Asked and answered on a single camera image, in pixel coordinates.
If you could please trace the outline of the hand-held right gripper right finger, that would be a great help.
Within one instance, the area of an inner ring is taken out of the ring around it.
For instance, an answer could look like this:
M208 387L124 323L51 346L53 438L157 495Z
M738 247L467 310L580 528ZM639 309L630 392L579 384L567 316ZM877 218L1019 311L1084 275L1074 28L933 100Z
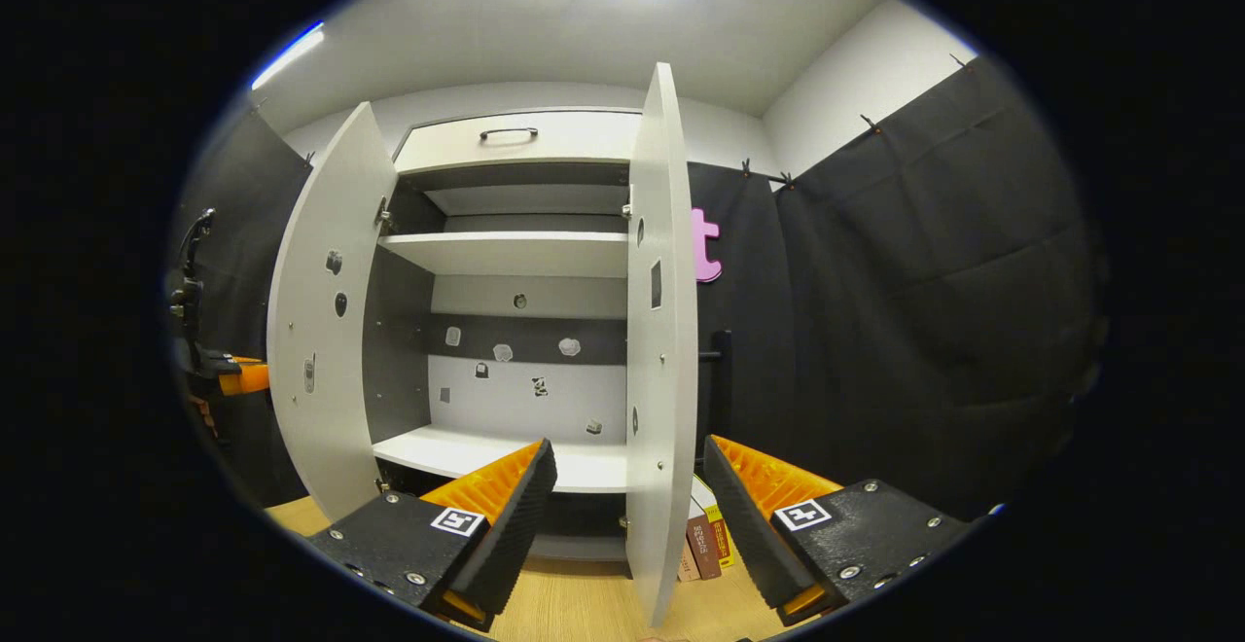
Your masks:
M703 478L786 627L901 584L974 528L886 482L840 485L725 437L703 439Z

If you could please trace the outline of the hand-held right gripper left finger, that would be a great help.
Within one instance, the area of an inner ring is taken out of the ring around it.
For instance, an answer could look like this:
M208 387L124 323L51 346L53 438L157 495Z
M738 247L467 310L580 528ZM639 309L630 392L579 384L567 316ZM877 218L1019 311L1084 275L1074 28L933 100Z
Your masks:
M308 544L370 588L488 632L510 602L557 484L552 440L422 495L382 491Z

